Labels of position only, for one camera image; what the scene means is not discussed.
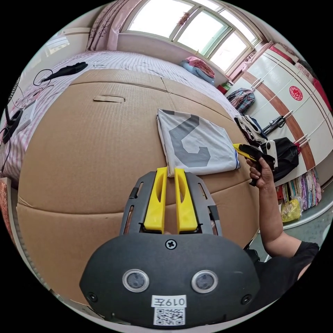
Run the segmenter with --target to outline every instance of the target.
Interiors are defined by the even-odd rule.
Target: window frame
[[[228,6],[223,2],[221,2],[221,7],[218,9],[218,11],[214,11],[204,5],[197,3],[195,0],[176,0],[178,2],[189,3],[193,5],[193,7],[188,11],[188,13],[190,13],[190,17],[187,20],[187,22],[182,26],[176,25],[169,37],[164,37],[153,33],[129,30],[129,27],[132,24],[133,20],[140,14],[141,9],[145,6],[145,4],[148,1],[150,0],[142,0],[138,4],[138,6],[136,6],[136,8],[131,12],[131,14],[128,16],[128,18],[126,19],[125,23],[121,28],[120,31],[121,34],[150,36],[162,41],[175,44],[178,47],[181,47],[182,49],[187,50],[189,52],[196,53],[197,50],[193,50],[190,47],[179,43],[178,40],[183,34],[183,32],[187,29],[189,24],[194,20],[194,18],[202,11],[206,11],[210,15],[215,16],[217,20],[226,24],[228,28],[220,35],[219,38],[216,39],[216,41],[205,52],[205,54],[200,54],[200,56],[203,57],[206,61],[208,61],[208,63],[211,63],[213,66],[217,67],[221,71],[221,73],[225,74],[226,76],[230,75],[244,61],[244,59],[255,50],[255,47],[263,41],[262,37],[254,27],[252,27],[246,20],[244,20],[243,17],[239,16],[230,6]],[[256,36],[257,40],[255,43],[251,44],[250,41],[245,37],[245,35],[243,35],[243,33],[240,30],[238,30],[231,22],[229,22],[227,19],[225,19],[220,15],[220,13],[226,9],[230,11],[233,15],[235,15]],[[227,40],[227,38],[232,33],[236,33],[236,35],[246,44],[247,48],[237,57],[235,61],[233,61],[233,63],[228,67],[226,71],[223,71],[221,68],[218,67],[218,65],[213,63],[210,59],[217,52],[218,48]]]

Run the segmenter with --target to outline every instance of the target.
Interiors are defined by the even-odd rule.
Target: screw
[[[173,239],[169,239],[166,241],[165,246],[167,249],[173,250],[177,247],[177,243]]]
[[[90,302],[97,302],[97,296],[92,292],[88,294],[87,298]]]
[[[246,304],[250,303],[251,300],[252,300],[252,295],[245,295],[245,296],[242,298],[241,303],[242,303],[243,305],[246,305]]]

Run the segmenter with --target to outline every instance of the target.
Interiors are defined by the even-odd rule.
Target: power strip
[[[22,131],[28,125],[31,124],[32,120],[34,119],[35,109],[36,109],[36,100],[32,101],[29,105],[27,105],[23,109],[22,117],[20,119],[16,131],[14,132],[15,134],[19,133],[20,131]]]

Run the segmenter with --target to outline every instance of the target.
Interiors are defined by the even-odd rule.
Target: person
[[[273,173],[265,160],[259,160],[261,172],[252,161],[246,162],[250,166],[250,177],[257,180],[260,235],[271,259],[254,264],[260,290],[244,315],[279,299],[304,274],[319,251],[318,244],[301,241],[284,232]]]

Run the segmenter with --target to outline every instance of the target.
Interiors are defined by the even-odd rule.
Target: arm
[[[247,164],[250,165],[250,177],[257,179],[259,188],[259,228],[265,251],[271,257],[291,258],[298,250],[301,241],[283,231],[272,171],[263,159],[260,159],[261,174],[250,160],[247,160]]]
[[[291,258],[301,241],[283,231],[274,183],[259,189],[259,228],[265,251],[271,256]]]

